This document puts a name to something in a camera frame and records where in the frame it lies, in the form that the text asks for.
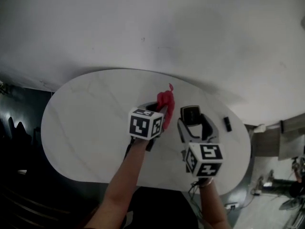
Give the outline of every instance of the red cloth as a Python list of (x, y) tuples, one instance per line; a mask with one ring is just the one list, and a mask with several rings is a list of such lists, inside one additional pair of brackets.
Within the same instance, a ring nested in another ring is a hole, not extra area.
[(157, 111), (160, 111), (163, 106), (167, 105), (167, 112), (165, 115), (165, 122), (163, 124), (164, 130), (167, 129), (173, 116), (173, 110), (175, 108), (175, 100), (173, 98), (173, 86), (170, 84), (170, 91), (161, 92), (157, 95)]

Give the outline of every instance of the person's hand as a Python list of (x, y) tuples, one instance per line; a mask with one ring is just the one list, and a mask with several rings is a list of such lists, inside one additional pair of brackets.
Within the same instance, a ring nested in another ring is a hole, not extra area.
[(212, 181), (213, 181), (213, 177), (198, 179), (199, 188), (203, 188), (210, 185)]
[(300, 169), (300, 164), (297, 163), (296, 161), (294, 161), (294, 162), (292, 163), (292, 170), (293, 170), (293, 171), (297, 171), (297, 170), (299, 170), (299, 169)]
[(147, 145), (147, 147), (146, 147), (146, 151), (148, 151), (148, 152), (151, 151), (154, 142), (156, 141), (157, 138), (160, 137), (160, 135), (158, 135), (158, 136), (154, 137), (153, 139), (149, 140), (149, 143), (148, 143), (148, 145)]
[(149, 141), (141, 138), (136, 138), (132, 146), (145, 146), (147, 147)]

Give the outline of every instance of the forearm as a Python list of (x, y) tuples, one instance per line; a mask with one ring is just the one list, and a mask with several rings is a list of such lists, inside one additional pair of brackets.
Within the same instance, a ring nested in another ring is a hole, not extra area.
[(137, 139), (107, 187), (105, 198), (129, 205), (145, 155), (146, 140)]
[(297, 169), (294, 169), (294, 173), (295, 173), (295, 178), (296, 178), (297, 182), (302, 183), (302, 177), (299, 174), (299, 172), (297, 171)]
[(137, 139), (109, 183), (103, 202), (86, 228), (118, 229), (137, 185), (148, 141)]
[(230, 229), (223, 203), (213, 181), (206, 187), (200, 188), (200, 197), (203, 219), (213, 229)]

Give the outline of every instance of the white oval table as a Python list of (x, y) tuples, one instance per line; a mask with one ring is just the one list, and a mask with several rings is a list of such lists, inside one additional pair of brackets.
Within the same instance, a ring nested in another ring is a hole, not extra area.
[[(138, 186), (188, 191), (195, 181), (185, 171), (177, 120), (180, 108), (199, 105), (218, 127), (226, 160), (215, 179), (220, 195), (235, 188), (250, 160), (250, 139), (242, 121), (225, 105), (180, 79), (140, 70), (105, 70), (79, 76), (62, 86), (43, 114), (41, 139), (51, 165), (63, 176), (82, 182), (109, 183), (123, 161), (130, 137), (132, 107), (156, 101), (174, 87), (175, 110), (168, 129), (146, 152)], [(227, 132), (223, 118), (230, 118)]]

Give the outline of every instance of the wrist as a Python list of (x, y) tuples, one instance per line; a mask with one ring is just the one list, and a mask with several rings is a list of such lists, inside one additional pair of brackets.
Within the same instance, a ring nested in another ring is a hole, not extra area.
[(203, 183), (201, 183), (201, 184), (199, 185), (199, 188), (207, 187), (207, 186), (209, 186), (212, 182), (213, 182), (213, 177), (208, 178), (206, 181), (204, 181)]
[(140, 138), (136, 138), (132, 147), (144, 147), (146, 148), (148, 145), (149, 141), (148, 140), (144, 140), (144, 139), (140, 139)]

